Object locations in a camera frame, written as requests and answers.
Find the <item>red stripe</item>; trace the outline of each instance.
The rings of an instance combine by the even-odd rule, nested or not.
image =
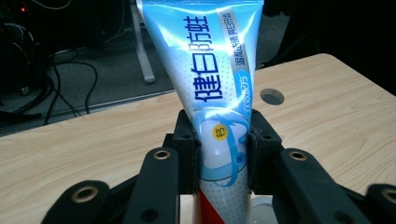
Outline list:
[[[216,212],[215,208],[206,198],[204,193],[199,190],[198,192],[199,202],[197,206],[200,207],[201,210],[201,223],[202,224],[224,224],[224,221],[221,219],[219,214]]]

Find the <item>table surface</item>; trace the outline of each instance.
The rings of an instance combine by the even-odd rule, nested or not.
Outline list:
[[[264,89],[284,103],[265,103]],[[396,185],[396,98],[333,56],[259,70],[254,94],[283,146],[313,154],[337,183],[362,194],[372,183]],[[0,223],[40,223],[77,182],[112,188],[138,174],[180,109],[172,92],[0,138]],[[191,223],[191,202],[182,196],[181,223]]]

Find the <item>yellow label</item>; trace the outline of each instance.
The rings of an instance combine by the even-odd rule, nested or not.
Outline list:
[[[217,139],[217,140],[224,140],[227,138],[228,136],[228,130],[227,127],[225,125],[222,124],[218,124],[216,125],[213,130],[212,130],[213,136]]]

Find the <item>table hole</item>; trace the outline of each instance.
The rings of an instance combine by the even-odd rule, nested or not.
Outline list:
[[[260,97],[268,105],[282,105],[285,102],[282,92],[271,88],[263,89],[260,92]]]

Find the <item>blue toothpaste tube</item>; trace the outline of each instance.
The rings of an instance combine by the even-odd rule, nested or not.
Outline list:
[[[196,130],[195,223],[248,223],[247,138],[262,0],[137,0]]]

